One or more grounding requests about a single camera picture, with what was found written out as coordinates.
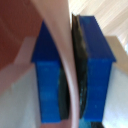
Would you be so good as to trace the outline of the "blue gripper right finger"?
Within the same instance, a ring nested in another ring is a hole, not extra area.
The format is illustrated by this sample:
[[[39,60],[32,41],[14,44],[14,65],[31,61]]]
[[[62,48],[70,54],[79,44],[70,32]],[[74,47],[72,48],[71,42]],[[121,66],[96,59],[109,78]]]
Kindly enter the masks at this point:
[[[101,122],[112,63],[116,61],[94,16],[72,16],[80,117]]]

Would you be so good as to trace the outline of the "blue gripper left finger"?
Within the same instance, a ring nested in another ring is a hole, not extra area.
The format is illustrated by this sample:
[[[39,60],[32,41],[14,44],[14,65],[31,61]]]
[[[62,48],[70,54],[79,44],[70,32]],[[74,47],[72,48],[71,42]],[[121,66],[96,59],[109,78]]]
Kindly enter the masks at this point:
[[[70,97],[65,72],[45,23],[42,23],[31,61],[36,66],[41,121],[58,123],[69,117]]]

